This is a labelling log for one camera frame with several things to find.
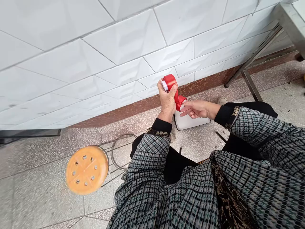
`wrist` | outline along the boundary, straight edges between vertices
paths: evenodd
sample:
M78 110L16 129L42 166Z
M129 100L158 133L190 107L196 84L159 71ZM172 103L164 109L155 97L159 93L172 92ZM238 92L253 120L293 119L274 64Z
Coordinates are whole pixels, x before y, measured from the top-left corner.
M173 113L171 111L164 111L161 109L157 118L165 122L172 123Z
M219 112L219 109L221 108L221 105L216 104L216 103L211 103L211 102L206 102L206 112L207 112L207 117L209 119L215 120L215 117L217 113Z

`hand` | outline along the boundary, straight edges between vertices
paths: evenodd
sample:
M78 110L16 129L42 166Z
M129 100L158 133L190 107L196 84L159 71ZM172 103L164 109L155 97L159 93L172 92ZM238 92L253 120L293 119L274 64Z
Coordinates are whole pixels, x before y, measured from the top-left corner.
M210 103L203 100L186 101L183 103L185 106L180 114L181 117L189 115L192 119L195 118L210 118L215 119L221 105Z
M169 93L167 93L161 83L161 80L158 82L159 95L161 100L161 112L158 115L158 118L171 123L173 119L173 114L176 110L175 103L175 94L178 90L178 85L174 84Z

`speckled floor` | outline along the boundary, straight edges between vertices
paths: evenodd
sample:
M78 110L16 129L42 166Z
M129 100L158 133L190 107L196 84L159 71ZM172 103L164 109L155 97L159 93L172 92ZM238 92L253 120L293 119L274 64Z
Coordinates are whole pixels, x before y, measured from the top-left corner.
M263 100L272 105L279 118L305 127L305 87L300 77L305 62L291 61L252 75ZM230 88L223 86L192 95L189 100L216 102L224 96L229 101L253 101L243 79ZM106 228L114 210L114 193L122 183L123 171L117 170L110 158L110 171L105 186L97 192L80 196L66 186L65 169L70 156L79 148L116 139L122 134L143 133L151 126L160 108L112 123L102 128L64 129L60 137L32 138L0 148L0 228ZM215 130L227 138L227 132L215 122L177 131L172 143L177 151L194 161L209 157L224 142ZM117 142L125 145L134 137ZM131 145L114 151L118 165L129 162Z

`wire stool frame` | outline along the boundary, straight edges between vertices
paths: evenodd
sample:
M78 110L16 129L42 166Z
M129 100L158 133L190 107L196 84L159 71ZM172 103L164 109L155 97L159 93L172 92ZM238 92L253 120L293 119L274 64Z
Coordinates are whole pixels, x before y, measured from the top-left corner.
M108 174L107 174L107 175L112 174L112 173L114 173L114 172L117 171L117 170L122 170L122 171L123 171L122 173L120 173L120 174L117 175L116 177L112 178L112 179L111 179L110 181L108 181L107 183L103 184L101 187L104 187L106 184L108 184L109 182L113 181L115 178L121 176L121 175L127 170L127 169L124 168L124 166L128 165L130 162L126 163L126 164L123 165L123 166L119 166L119 165L115 162L115 160L114 160L113 151L114 151L115 149L118 149L118 148L121 148L121 147L124 147L124 146L127 146L127 145L132 144L133 141L131 141L131 142L128 143L128 144L125 144L125 145L122 145L122 146L119 146L119 147L115 148L115 144L116 144L116 142L117 142L118 140L125 139L125 138L129 138L129 137L137 138L137 136L134 135L134 134L124 134L124 135L119 136L117 139L115 139L115 140L113 140L113 141L103 142L103 143L101 143L100 145L98 145L98 147L101 148L101 149L105 152L105 154L106 154L106 156L107 156L107 160L108 160ZM103 145L106 145L106 144L109 144L109 143L112 143L112 142L113 142L113 144L112 144L111 147L108 147L108 148L105 148L105 149L102 147ZM109 152L110 152L110 157L111 157L112 162L113 162L113 164L111 164L111 165L114 165L114 166L117 168L117 169L115 169L115 170L112 171L112 172L109 172L109 167L110 167L110 164L109 164L109 156L108 156L108 153L109 153Z

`checkered sleeve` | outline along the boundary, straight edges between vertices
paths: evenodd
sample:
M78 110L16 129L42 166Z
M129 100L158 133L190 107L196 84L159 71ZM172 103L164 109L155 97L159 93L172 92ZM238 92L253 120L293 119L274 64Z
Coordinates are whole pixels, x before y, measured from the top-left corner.
M241 107L230 132L259 148L262 157L297 179L305 179L305 129Z
M145 134L123 175L125 181L115 193L116 210L108 228L135 228L152 222L152 212L163 199L163 171L169 151L168 137Z

